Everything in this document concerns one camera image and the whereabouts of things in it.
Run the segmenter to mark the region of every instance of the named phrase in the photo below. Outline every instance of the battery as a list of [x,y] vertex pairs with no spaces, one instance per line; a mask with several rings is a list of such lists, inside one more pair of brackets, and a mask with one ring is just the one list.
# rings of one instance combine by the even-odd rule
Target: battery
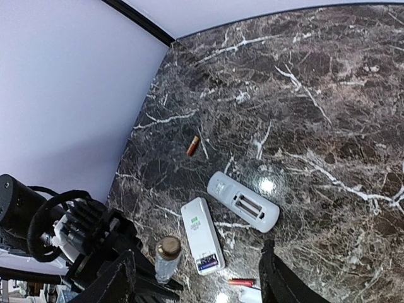
[[210,256],[198,260],[198,269],[205,270],[207,268],[214,267],[217,264],[219,264],[219,262],[217,261],[216,254],[211,254]]

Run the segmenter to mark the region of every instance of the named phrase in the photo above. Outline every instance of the battery slot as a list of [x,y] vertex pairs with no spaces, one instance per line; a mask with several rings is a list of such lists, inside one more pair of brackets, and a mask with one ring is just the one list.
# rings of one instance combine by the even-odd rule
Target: battery slot
[[246,202],[248,205],[255,208],[258,212],[260,212],[263,209],[260,205],[257,205],[255,202],[251,201],[250,199],[247,199],[243,195],[240,195],[240,200],[243,200],[243,202]]
[[252,209],[248,208],[246,205],[242,204],[241,200],[238,200],[235,203],[235,206],[240,208],[242,211],[246,212],[248,215],[252,216],[253,218],[256,218],[258,216],[258,213],[256,213]]

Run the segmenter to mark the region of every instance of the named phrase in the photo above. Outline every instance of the cork lid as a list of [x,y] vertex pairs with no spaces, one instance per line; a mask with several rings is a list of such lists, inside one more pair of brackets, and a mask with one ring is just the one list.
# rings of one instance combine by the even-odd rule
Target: cork lid
[[165,237],[157,244],[157,251],[165,260],[174,260],[181,252],[181,242],[176,237]]

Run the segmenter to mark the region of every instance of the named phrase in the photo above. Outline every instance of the white wall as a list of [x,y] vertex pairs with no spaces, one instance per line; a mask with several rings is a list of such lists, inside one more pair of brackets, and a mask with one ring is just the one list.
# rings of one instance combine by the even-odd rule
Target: white wall
[[0,174],[105,201],[166,51],[101,0],[0,1]]
[[225,23],[297,8],[403,0],[124,0],[177,39]]

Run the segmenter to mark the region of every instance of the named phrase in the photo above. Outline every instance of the white plastic part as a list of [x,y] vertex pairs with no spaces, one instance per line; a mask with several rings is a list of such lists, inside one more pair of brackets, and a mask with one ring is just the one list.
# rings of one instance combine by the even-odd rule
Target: white plastic part
[[50,240],[53,246],[59,247],[66,257],[74,263],[79,256],[79,252],[67,242],[66,236],[61,233],[63,223],[66,223],[68,218],[64,215],[54,227],[55,236]]
[[269,232],[279,218],[279,207],[223,172],[215,172],[208,193],[262,233]]
[[207,275],[225,268],[225,259],[206,200],[192,200],[181,208],[181,215],[198,273]]
[[242,286],[242,292],[239,295],[239,300],[242,303],[263,303],[260,289],[245,286]]

